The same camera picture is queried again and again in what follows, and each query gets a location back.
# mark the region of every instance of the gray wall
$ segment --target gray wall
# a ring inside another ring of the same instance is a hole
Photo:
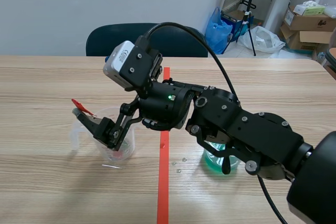
[[[172,21],[204,32],[221,0],[0,0],[0,55],[85,55],[107,24]]]

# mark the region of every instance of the sink pedestal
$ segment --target sink pedestal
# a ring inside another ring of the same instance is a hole
[[[285,16],[290,0],[272,0],[263,27],[272,33],[277,33]]]

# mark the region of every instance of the green liquid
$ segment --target green liquid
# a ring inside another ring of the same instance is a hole
[[[212,147],[216,148],[217,150],[225,150],[225,144],[214,144],[209,143]],[[224,158],[223,157],[215,157],[213,154],[204,150],[204,157],[206,164],[213,170],[217,172],[222,172],[222,163]],[[231,163],[231,170],[235,170],[240,163],[240,160],[237,159],[235,156],[230,156],[230,163]]]

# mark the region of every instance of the white plastic bag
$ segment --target white plastic bag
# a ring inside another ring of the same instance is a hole
[[[323,13],[331,18],[336,18],[336,5],[326,6]]]
[[[253,28],[251,30],[251,35],[254,49],[257,51],[273,53],[279,51],[286,44],[274,33],[261,26]],[[243,36],[240,36],[238,42],[240,45],[252,49],[250,35],[248,32],[246,32]]]

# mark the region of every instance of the blue plastic bag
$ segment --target blue plastic bag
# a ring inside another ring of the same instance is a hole
[[[223,53],[231,30],[232,25],[228,25],[220,19],[220,10],[217,7],[205,30],[205,40],[215,54]]]

